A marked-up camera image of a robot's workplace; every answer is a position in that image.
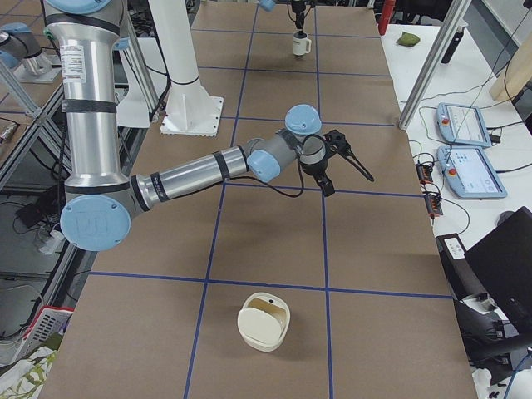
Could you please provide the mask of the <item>white mug with handle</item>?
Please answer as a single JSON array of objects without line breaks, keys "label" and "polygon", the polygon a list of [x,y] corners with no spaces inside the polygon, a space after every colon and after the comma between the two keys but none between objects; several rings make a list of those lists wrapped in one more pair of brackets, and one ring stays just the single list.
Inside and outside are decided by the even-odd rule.
[{"label": "white mug with handle", "polygon": [[292,39],[292,53],[296,57],[302,57],[311,52],[312,40],[305,32],[295,32]]}]

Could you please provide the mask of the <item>red cylinder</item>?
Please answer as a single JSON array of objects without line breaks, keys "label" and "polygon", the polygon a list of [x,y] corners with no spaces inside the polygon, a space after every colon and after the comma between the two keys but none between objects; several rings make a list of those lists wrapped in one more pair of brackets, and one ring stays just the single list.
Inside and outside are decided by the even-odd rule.
[{"label": "red cylinder", "polygon": [[387,26],[392,18],[396,0],[385,0],[382,5],[382,12],[378,20],[377,29],[381,36],[386,34]]}]

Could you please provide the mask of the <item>green bean bag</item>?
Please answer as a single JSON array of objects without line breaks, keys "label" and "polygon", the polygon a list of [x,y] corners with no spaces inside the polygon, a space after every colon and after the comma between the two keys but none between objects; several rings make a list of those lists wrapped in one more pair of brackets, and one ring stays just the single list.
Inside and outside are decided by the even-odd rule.
[{"label": "green bean bag", "polygon": [[420,42],[420,38],[413,33],[403,32],[399,38],[396,40],[396,44],[403,47],[414,47],[417,43]]}]

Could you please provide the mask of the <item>near blue teach pendant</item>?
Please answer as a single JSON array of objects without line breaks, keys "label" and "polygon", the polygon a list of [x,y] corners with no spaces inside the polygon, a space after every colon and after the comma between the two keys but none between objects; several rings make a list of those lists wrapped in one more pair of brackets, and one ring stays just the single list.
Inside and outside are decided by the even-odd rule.
[{"label": "near blue teach pendant", "polygon": [[436,162],[451,191],[465,200],[498,200],[508,193],[484,150],[473,145],[442,145]]}]

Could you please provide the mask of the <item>blue teach pendant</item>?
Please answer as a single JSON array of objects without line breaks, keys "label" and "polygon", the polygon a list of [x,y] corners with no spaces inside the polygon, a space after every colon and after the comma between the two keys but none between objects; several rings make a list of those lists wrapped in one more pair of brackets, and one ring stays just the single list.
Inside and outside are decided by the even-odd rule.
[{"label": "blue teach pendant", "polygon": [[465,200],[498,200],[508,193],[484,150],[473,145],[442,145],[436,162],[451,191]]},{"label": "blue teach pendant", "polygon": [[447,144],[491,146],[479,107],[442,102],[436,108],[436,121],[441,138]]}]

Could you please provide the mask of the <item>far blue teach pendant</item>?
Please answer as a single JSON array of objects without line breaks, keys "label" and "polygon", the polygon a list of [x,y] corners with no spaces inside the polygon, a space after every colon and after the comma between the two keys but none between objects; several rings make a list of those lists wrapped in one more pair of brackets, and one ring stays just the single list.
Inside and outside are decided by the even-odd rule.
[{"label": "far blue teach pendant", "polygon": [[436,108],[436,121],[441,138],[447,144],[491,146],[479,107],[442,102]]}]

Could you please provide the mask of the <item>white plastic basket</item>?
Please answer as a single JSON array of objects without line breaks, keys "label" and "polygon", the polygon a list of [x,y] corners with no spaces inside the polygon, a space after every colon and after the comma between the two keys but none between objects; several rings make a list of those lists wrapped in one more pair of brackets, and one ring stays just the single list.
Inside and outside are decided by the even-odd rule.
[{"label": "white plastic basket", "polygon": [[54,333],[63,333],[74,308],[44,306],[22,335],[13,342],[1,341],[1,366],[11,365],[27,357]]}]

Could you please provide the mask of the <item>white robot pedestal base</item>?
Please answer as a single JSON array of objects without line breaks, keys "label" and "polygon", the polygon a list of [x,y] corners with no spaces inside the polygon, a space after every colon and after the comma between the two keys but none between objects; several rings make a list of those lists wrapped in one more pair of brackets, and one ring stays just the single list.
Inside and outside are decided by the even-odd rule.
[{"label": "white robot pedestal base", "polygon": [[161,132],[215,136],[224,99],[202,86],[184,1],[149,2],[171,87]]}]

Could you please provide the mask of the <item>aluminium frame post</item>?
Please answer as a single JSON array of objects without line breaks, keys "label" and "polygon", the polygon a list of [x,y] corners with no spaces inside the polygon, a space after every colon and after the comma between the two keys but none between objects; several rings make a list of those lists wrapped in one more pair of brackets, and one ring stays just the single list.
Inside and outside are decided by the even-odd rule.
[{"label": "aluminium frame post", "polygon": [[432,77],[436,72],[436,67],[441,63],[441,59],[456,33],[459,22],[463,19],[470,4],[471,0],[454,0],[451,3],[450,9],[444,18],[443,25],[440,27],[436,35],[436,39],[433,42],[418,78],[412,87],[411,94],[408,96],[406,104],[401,112],[401,116],[398,120],[398,127],[401,130],[406,131],[410,125],[413,116],[431,83]]}]

